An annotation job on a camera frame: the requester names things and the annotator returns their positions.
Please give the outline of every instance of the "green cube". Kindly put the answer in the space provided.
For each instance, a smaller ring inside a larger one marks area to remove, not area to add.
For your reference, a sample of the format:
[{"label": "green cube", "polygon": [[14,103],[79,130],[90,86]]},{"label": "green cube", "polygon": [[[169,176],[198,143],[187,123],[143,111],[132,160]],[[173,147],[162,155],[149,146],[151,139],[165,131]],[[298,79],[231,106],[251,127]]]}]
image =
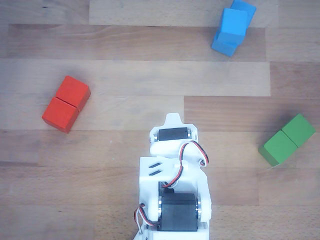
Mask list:
[{"label": "green cube", "polygon": [[282,128],[282,131],[299,148],[316,132],[316,129],[299,113]]},{"label": "green cube", "polygon": [[296,149],[294,142],[280,130],[258,151],[272,166],[276,166],[282,164]]}]

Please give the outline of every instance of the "wooden plank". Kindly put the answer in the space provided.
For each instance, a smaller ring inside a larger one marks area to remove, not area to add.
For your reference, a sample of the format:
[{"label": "wooden plank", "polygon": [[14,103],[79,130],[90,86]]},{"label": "wooden plank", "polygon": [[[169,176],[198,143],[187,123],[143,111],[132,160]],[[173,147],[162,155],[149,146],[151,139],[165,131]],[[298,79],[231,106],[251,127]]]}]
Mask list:
[{"label": "wooden plank", "polygon": [[[271,165],[260,155],[258,148],[274,134],[275,132],[200,131],[198,136],[199,143],[209,156],[208,168],[268,169]],[[320,154],[316,145],[320,141],[315,138],[310,142],[307,148],[299,150],[298,155],[297,153],[293,154],[277,168],[295,168],[299,159],[306,161],[308,166],[313,164],[316,167],[315,159]]]},{"label": "wooden plank", "polygon": [[289,98],[320,98],[320,63],[271,62],[271,95]]},{"label": "wooden plank", "polygon": [[[214,205],[257,205],[255,169],[207,168]],[[137,204],[137,167],[0,167],[3,205]]]},{"label": "wooden plank", "polygon": [[279,27],[319,28],[320,2],[318,0],[279,0]]},{"label": "wooden plank", "polygon": [[204,132],[276,132],[301,113],[319,131],[319,108],[313,98],[186,96],[184,120]]},{"label": "wooden plank", "polygon": [[320,169],[320,133],[315,133],[295,152],[297,168]]},{"label": "wooden plank", "polygon": [[1,24],[88,24],[90,0],[2,0]]},{"label": "wooden plank", "polygon": [[[1,93],[0,129],[54,129],[41,118],[52,95]],[[175,112],[184,119],[183,96],[109,96],[92,92],[72,129],[149,131],[163,125],[167,113]]]},{"label": "wooden plank", "polygon": [[149,131],[0,131],[0,166],[139,167]]},{"label": "wooden plank", "polygon": [[213,206],[212,216],[214,240],[314,240],[320,229],[318,206]]},{"label": "wooden plank", "polygon": [[133,240],[138,232],[133,213],[138,207],[135,204],[98,205],[95,208],[95,240],[128,239]]},{"label": "wooden plank", "polygon": [[65,75],[111,96],[270,96],[267,62],[0,59],[0,92],[53,95]]},{"label": "wooden plank", "polygon": [[258,173],[260,205],[320,206],[320,170],[273,168]]},{"label": "wooden plank", "polygon": [[216,27],[10,25],[8,58],[265,62],[265,29],[250,28],[229,58],[211,49]]},{"label": "wooden plank", "polygon": [[135,167],[0,167],[2,205],[132,205]]},{"label": "wooden plank", "polygon": [[[278,0],[249,0],[257,7],[251,27],[278,23]],[[223,8],[232,1],[91,0],[90,24],[176,27],[217,27]]]},{"label": "wooden plank", "polygon": [[[200,132],[209,156],[208,168],[271,166],[258,148],[274,132]],[[316,133],[277,168],[318,168],[320,134]],[[149,153],[149,131],[79,131],[66,135],[56,130],[0,131],[2,167],[139,167]]]},{"label": "wooden plank", "polygon": [[266,28],[266,56],[277,62],[320,62],[320,29]]},{"label": "wooden plank", "polygon": [[204,171],[213,205],[259,204],[258,178],[254,168],[208,167]]},{"label": "wooden plank", "polygon": [[0,205],[1,240],[93,240],[95,207]]},{"label": "wooden plank", "polygon": [[7,55],[8,25],[0,24],[0,58]]}]

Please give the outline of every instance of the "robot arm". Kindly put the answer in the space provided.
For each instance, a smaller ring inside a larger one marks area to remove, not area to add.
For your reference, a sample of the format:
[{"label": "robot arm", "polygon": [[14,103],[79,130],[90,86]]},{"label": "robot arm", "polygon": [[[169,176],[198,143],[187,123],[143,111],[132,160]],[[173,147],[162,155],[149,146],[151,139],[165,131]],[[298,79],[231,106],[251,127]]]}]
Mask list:
[{"label": "robot arm", "polygon": [[134,240],[208,240],[212,203],[201,167],[209,159],[198,144],[197,128],[169,113],[149,136],[151,157],[140,158],[135,212],[142,226]]}]

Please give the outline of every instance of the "red wooden block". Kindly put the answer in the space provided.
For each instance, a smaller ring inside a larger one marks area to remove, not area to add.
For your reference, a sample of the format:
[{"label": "red wooden block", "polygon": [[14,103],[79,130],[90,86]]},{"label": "red wooden block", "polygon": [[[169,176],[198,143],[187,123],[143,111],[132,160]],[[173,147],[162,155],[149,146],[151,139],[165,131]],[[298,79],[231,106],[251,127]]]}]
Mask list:
[{"label": "red wooden block", "polygon": [[90,94],[91,92],[88,85],[71,76],[66,76],[56,91],[55,96],[75,106],[79,112],[81,112]]},{"label": "red wooden block", "polygon": [[79,115],[79,110],[71,104],[54,97],[42,115],[42,119],[52,127],[68,133]]}]

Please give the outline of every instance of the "blue cube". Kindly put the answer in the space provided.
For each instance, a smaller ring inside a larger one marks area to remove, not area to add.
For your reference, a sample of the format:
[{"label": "blue cube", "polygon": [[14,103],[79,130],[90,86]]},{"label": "blue cube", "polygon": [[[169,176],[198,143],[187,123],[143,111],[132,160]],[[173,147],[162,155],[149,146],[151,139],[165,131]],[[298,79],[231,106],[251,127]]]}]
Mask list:
[{"label": "blue cube", "polygon": [[218,41],[218,36],[219,36],[219,31],[217,31],[214,36],[211,48],[218,51],[219,53],[232,57],[238,45],[230,42],[220,42]]},{"label": "blue cube", "polygon": [[234,0],[230,8],[247,12],[247,19],[246,19],[247,28],[249,27],[251,20],[254,17],[255,12],[257,10],[255,6],[241,0]]},{"label": "blue cube", "polygon": [[246,11],[225,8],[221,16],[217,40],[221,43],[240,45],[246,36],[247,18]]}]

